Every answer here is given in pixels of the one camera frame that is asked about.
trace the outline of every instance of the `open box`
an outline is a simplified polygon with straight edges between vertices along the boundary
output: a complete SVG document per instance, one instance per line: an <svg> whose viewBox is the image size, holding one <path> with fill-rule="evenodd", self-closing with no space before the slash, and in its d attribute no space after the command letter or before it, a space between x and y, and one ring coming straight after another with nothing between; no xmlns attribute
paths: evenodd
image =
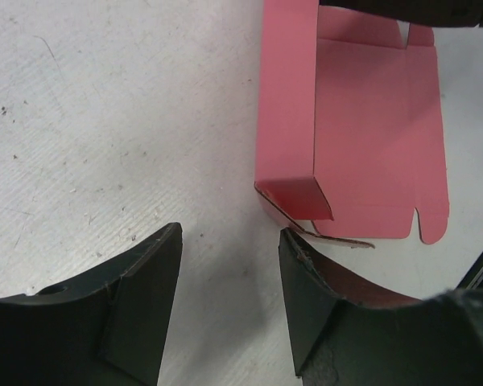
<svg viewBox="0 0 483 386"><path fill-rule="evenodd" d="M421 239L445 233L449 202L430 27L265 0L256 191L283 225L320 235Z"/></svg>

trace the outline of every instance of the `scratched white surface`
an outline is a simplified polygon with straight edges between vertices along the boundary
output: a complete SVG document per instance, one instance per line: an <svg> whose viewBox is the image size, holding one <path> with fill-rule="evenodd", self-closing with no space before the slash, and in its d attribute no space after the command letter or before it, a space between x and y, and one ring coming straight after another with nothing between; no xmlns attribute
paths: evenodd
<svg viewBox="0 0 483 386"><path fill-rule="evenodd" d="M169 221L184 255L161 385L299 385L279 229L252 189L262 1L0 2L0 297ZM426 297L483 249L483 31L437 31L451 217L438 244L323 248Z"/></svg>

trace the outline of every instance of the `pink cardboard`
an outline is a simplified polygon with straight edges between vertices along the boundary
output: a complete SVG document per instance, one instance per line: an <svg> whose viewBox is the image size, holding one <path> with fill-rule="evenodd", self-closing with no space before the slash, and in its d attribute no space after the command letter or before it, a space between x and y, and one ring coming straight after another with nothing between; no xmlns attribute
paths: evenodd
<svg viewBox="0 0 483 386"><path fill-rule="evenodd" d="M407 237L417 209L423 242L442 237L449 203L431 28L411 26L404 47L394 20L266 0L260 82L260 194L327 236Z"/></svg>

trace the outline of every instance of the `white table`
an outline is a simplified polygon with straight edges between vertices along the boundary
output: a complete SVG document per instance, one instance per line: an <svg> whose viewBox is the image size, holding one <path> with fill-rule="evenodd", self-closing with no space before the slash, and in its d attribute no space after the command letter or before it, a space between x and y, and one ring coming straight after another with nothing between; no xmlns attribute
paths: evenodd
<svg viewBox="0 0 483 386"><path fill-rule="evenodd" d="M262 0L0 2L0 297L169 221L184 255L161 385L299 385L279 228L253 191ZM483 31L436 32L445 237L322 252L393 290L454 287L483 249Z"/></svg>

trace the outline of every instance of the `tabletop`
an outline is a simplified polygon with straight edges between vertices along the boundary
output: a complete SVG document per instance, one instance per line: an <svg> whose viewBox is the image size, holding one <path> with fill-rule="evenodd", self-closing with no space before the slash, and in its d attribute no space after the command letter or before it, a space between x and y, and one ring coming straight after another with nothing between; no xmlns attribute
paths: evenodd
<svg viewBox="0 0 483 386"><path fill-rule="evenodd" d="M0 2L0 297L184 228L161 385L300 385L279 227L253 189L262 0ZM317 244L392 290L454 288L483 249L483 30L436 30L444 238Z"/></svg>

